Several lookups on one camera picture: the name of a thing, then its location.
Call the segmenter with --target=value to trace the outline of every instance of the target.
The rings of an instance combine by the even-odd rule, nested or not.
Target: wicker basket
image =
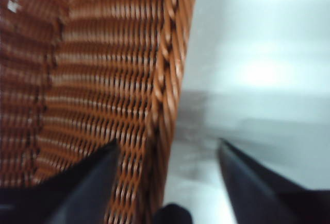
[[[193,4],[1,0],[0,187],[38,184],[116,137],[105,223],[149,223],[162,204]]]

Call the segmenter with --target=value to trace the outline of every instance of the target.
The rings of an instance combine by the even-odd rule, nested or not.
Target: orange wicker
[[[105,223],[149,223],[162,204],[193,5],[0,0],[0,187],[38,184],[116,137]]]

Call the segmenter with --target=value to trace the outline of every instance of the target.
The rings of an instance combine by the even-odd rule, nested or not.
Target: white floor
[[[329,5],[196,0],[165,203],[195,224],[233,223],[210,134],[306,188],[330,188]]]
[[[221,178],[219,140],[178,128],[172,146],[164,204],[188,209],[194,224],[236,223]]]

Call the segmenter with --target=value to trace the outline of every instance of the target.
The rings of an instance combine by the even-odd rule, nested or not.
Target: basket weave
[[[105,223],[149,223],[194,0],[0,1],[0,187],[38,184],[116,137]]]

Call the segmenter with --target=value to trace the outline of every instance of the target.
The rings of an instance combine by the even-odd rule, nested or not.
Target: black object
[[[0,223],[103,223],[118,155],[112,141],[41,185],[0,190]]]
[[[153,224],[192,224],[192,218],[188,210],[172,203],[156,212]]]
[[[330,223],[330,191],[310,191],[224,141],[221,171],[238,224]]]

